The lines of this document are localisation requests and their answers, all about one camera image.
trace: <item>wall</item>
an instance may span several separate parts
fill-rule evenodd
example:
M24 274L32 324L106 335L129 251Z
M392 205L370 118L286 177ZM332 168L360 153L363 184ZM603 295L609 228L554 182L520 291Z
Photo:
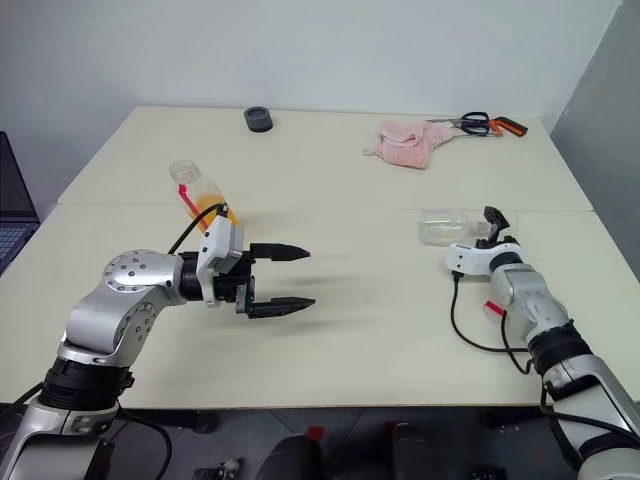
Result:
M539 115L619 0L0 0L0 128L40 212L132 107Z
M551 137L638 278L639 112L640 2L625 0Z

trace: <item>silver robot arm segment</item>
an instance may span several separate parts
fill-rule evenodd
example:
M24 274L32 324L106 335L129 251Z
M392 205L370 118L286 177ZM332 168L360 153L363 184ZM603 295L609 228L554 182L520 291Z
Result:
M591 352L542 276L514 258L504 264L499 258L491 286L509 311L508 335L528 345L544 388L554 400L554 412L605 422L640 439L638 406L604 361ZM554 434L569 463L582 466L580 479L640 478L640 441L561 419ZM623 460L624 464L612 463ZM597 476L603 469L605 476Z
M109 262L98 286L71 312L57 358L29 404L0 465L0 480L103 479L113 445L103 441L133 385L136 361L162 309L187 301L236 303L251 318L287 315L315 301L298 297L253 302L251 265L309 256L299 247L251 244L241 227L218 215L198 252L134 250Z
M98 287L71 313L44 389L5 455L2 480L84 479L104 467L111 447L99 435L116 416L118 396L133 385L129 367L162 309L186 302L182 264L180 256L149 250L109 262Z

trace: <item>scissors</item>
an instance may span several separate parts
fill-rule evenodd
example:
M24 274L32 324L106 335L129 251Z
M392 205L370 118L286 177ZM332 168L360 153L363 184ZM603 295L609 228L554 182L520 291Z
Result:
M446 118L438 120L428 120L429 122L451 122L455 128L459 128L467 135L487 137L502 136L502 128L509 130L514 135L522 137L527 133L528 128L520 125L507 117L489 118L487 112L469 112L460 118Z

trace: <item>clear plastic bottle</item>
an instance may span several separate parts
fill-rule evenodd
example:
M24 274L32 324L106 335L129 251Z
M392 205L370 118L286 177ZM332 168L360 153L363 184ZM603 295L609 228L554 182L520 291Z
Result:
M222 191L216 183L206 175L203 175L198 166L189 160L173 162L169 167L169 173L176 184L176 190L180 202L184 205L189 216L195 218L207 207L216 203L227 203ZM203 232L211 225L216 213L212 212L198 224ZM238 219L229 208L227 217L235 225Z
M491 225L469 219L462 210L423 210L418 225L420 241L425 245L448 246L478 237L487 237Z

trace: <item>table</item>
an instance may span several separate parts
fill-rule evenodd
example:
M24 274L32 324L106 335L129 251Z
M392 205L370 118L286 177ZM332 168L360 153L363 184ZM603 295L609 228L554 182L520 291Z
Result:
M591 210L539 120L518 138L464 138L437 148L427 170L362 155L382 119L398 115L274 111L256 134L242 110L140 107L107 141L60 203L174 204L169 165L192 160L231 206L398 210Z
M418 242L418 213L238 208L245 242L285 242L309 259L255 266L258 298L317 298L297 314L249 320L233 306L165 309L133 366L123 405L217 408L535 404L540 382L503 355L454 336L445 249ZM518 214L526 259L569 309L594 352L640 398L640 289L592 212ZM187 223L177 205L63 204L0 277L0 401L43 378L73 306L113 256L166 251ZM185 249L195 249L192 234ZM465 279L457 310L468 336L499 345L481 305L488 282Z

